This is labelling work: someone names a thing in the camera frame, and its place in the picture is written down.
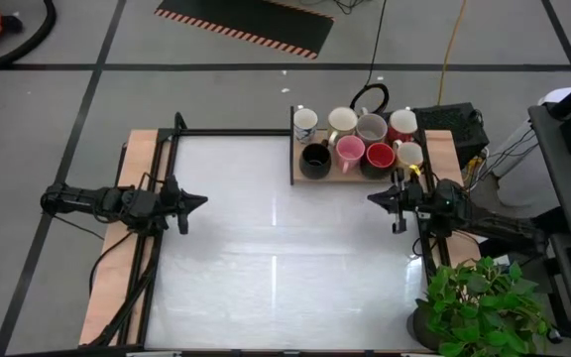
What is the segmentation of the pink ceramic mug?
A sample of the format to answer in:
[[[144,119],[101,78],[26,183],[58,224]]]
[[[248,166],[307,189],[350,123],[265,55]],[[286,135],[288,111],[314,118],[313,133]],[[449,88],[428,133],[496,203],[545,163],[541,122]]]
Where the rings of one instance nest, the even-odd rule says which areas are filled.
[[[342,174],[353,170],[364,156],[366,146],[357,136],[349,135],[342,137],[335,147],[338,156],[338,167]]]

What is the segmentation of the black aluminium table frame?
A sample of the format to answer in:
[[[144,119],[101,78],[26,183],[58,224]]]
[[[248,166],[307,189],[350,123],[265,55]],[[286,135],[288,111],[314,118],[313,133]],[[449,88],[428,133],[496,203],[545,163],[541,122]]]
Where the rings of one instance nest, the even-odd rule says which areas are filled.
[[[290,129],[180,129],[180,134],[205,137],[286,138],[292,141]],[[165,143],[169,136],[163,129],[133,130],[121,149],[116,182],[120,185],[136,183],[140,174],[149,172],[153,164],[172,165],[174,150]],[[452,134],[443,130],[428,130],[425,134],[425,157],[434,161],[434,172],[442,179],[462,181],[457,152]],[[112,223],[105,232],[102,252],[105,258],[98,261],[96,272],[100,275],[97,291],[90,295],[79,343],[90,342],[109,323],[128,293],[132,269],[140,269],[135,261],[138,237],[129,235],[122,223]]]

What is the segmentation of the yellow dotted mug white handle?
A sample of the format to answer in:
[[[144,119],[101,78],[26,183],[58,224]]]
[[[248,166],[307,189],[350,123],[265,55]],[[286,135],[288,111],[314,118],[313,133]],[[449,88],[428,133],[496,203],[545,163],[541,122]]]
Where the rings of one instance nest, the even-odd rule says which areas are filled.
[[[396,166],[403,170],[404,178],[409,179],[412,173],[420,175],[424,158],[421,147],[414,142],[395,140],[392,148],[396,154]]]

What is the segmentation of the grey floral patterned mug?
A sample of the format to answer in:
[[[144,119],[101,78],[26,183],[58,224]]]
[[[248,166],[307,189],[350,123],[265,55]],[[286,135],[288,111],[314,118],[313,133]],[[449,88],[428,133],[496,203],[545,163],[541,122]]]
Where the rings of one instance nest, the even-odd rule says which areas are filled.
[[[388,124],[380,115],[364,114],[358,119],[355,132],[365,146],[369,147],[386,139]]]

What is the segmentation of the pale green mug white handle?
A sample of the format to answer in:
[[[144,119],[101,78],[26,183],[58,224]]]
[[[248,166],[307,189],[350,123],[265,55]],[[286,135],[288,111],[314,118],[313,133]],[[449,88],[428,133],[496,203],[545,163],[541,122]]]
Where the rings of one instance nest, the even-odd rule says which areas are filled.
[[[337,107],[328,115],[327,141],[330,146],[335,146],[345,136],[355,132],[358,115],[348,107]]]

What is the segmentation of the black perforated computer case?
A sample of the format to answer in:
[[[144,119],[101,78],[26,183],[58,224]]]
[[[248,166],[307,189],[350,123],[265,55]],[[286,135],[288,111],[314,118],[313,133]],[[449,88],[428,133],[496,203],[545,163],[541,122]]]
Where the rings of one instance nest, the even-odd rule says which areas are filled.
[[[413,112],[424,130],[443,130],[452,134],[460,169],[490,143],[484,130],[483,114],[470,102],[414,108]]]

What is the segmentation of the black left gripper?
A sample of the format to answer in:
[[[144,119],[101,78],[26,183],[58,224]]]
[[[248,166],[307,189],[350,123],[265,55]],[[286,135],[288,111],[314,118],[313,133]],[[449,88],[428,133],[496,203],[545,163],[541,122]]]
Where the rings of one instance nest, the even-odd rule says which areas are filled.
[[[139,229],[168,229],[167,216],[177,213],[180,234],[188,233],[188,215],[208,201],[206,196],[180,188],[175,176],[166,179],[160,192],[139,190],[136,193],[136,222]]]

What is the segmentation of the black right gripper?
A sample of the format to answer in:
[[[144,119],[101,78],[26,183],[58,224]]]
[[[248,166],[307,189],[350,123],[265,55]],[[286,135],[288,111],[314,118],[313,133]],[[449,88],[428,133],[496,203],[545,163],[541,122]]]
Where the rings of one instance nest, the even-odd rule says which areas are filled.
[[[396,189],[372,193],[367,199],[374,201],[388,214],[396,216],[392,224],[394,234],[401,234],[406,230],[405,212],[433,213],[435,206],[431,196],[423,189],[419,181],[404,182],[399,185],[399,195]]]

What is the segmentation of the potted green leafy plant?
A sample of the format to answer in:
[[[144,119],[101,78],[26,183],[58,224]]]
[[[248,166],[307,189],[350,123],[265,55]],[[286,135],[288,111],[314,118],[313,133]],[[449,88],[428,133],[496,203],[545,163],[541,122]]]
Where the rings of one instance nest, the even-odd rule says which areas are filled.
[[[408,332],[442,357],[524,357],[550,322],[535,298],[536,283],[517,263],[490,257],[440,266],[408,319]]]

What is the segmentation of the matte black round mug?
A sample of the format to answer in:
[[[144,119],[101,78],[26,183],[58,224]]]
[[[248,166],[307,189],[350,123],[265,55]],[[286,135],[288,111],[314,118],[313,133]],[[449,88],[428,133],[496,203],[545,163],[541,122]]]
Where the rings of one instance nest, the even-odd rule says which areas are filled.
[[[299,169],[308,179],[323,179],[331,169],[331,153],[326,141],[307,145],[299,157]]]

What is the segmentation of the black mug red interior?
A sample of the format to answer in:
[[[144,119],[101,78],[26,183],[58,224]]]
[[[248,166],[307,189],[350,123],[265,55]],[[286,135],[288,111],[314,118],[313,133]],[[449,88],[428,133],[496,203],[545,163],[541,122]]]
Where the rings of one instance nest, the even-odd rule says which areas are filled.
[[[395,164],[396,154],[385,143],[370,145],[361,158],[360,170],[366,179],[383,179],[390,173]]]

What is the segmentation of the wooden tray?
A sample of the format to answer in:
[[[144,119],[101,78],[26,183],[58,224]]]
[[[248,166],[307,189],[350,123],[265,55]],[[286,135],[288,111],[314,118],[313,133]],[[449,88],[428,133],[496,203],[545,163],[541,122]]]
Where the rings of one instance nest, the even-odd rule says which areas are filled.
[[[295,149],[291,146],[289,146],[289,159],[290,159],[290,165],[289,165],[289,179],[290,182],[292,184],[295,184],[297,182],[312,182],[312,181],[318,181],[318,182],[345,182],[345,183],[365,183],[365,182],[385,182],[385,181],[391,181],[395,184],[401,184],[403,181],[408,181],[410,179],[418,179],[420,178],[421,175],[423,175],[426,172],[426,159],[424,159],[423,164],[420,168],[420,175],[417,175],[416,173],[412,173],[410,175],[409,179],[405,179],[404,178],[404,173],[403,170],[398,168],[396,166],[396,160],[395,160],[395,164],[391,170],[391,173],[386,177],[386,178],[382,178],[382,179],[367,179],[365,178],[360,170],[360,163],[350,172],[348,172],[347,174],[342,174],[339,167],[338,167],[338,156],[336,154],[335,151],[335,146],[330,146],[328,144],[327,141],[327,129],[323,130],[320,129],[317,126],[317,130],[316,130],[316,134],[314,135],[314,138],[312,140],[311,143],[309,144],[313,144],[313,143],[321,143],[322,141],[326,141],[328,144],[328,149],[331,153],[331,169],[329,174],[322,179],[310,179],[310,178],[306,178],[300,171],[299,169],[299,157],[301,155],[301,152],[303,151],[303,149],[309,145],[304,145],[301,144],[295,137],[294,137],[294,133],[293,133],[293,124],[292,124],[292,117],[295,111],[297,111],[295,109],[291,109],[290,110],[290,130],[291,130],[291,138],[292,141],[298,145],[298,147]],[[388,141],[388,133],[387,133],[387,137],[383,142],[380,143],[385,143],[387,145],[389,145],[392,148],[392,143],[390,143]]]

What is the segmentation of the salmon red mug white interior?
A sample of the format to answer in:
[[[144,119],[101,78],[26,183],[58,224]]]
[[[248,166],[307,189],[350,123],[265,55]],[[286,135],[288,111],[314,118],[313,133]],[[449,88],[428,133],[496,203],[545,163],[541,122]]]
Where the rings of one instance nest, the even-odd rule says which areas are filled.
[[[388,141],[390,143],[400,140],[411,142],[418,129],[416,115],[413,111],[400,109],[393,112],[389,119]]]

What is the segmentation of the black floor mat orange stripes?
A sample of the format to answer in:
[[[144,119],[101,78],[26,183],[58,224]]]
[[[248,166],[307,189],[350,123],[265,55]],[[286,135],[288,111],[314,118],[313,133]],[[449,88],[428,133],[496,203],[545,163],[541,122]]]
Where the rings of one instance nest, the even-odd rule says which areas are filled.
[[[166,19],[314,60],[334,18],[276,0],[162,0]]]

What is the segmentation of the white mug blue floral print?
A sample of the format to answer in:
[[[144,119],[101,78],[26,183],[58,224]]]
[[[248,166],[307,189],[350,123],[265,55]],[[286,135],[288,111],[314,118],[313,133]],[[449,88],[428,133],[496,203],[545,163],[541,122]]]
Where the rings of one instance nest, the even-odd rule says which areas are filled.
[[[312,142],[318,126],[317,114],[308,108],[301,108],[292,117],[294,137],[304,145]]]

